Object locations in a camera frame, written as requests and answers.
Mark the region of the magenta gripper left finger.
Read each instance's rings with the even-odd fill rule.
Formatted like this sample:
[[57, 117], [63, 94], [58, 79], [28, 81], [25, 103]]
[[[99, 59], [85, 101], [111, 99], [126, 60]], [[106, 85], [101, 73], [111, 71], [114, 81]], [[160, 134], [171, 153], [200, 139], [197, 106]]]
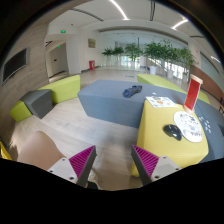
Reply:
[[81, 187], [85, 187], [96, 158], [96, 147], [91, 146], [71, 158], [61, 158], [48, 171]]

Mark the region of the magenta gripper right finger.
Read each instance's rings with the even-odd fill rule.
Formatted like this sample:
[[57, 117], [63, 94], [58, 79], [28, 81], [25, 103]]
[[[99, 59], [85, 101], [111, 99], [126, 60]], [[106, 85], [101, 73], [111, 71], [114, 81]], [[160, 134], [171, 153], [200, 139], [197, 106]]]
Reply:
[[136, 145], [132, 146], [131, 155], [143, 185], [180, 170], [180, 167], [167, 156], [158, 157]]

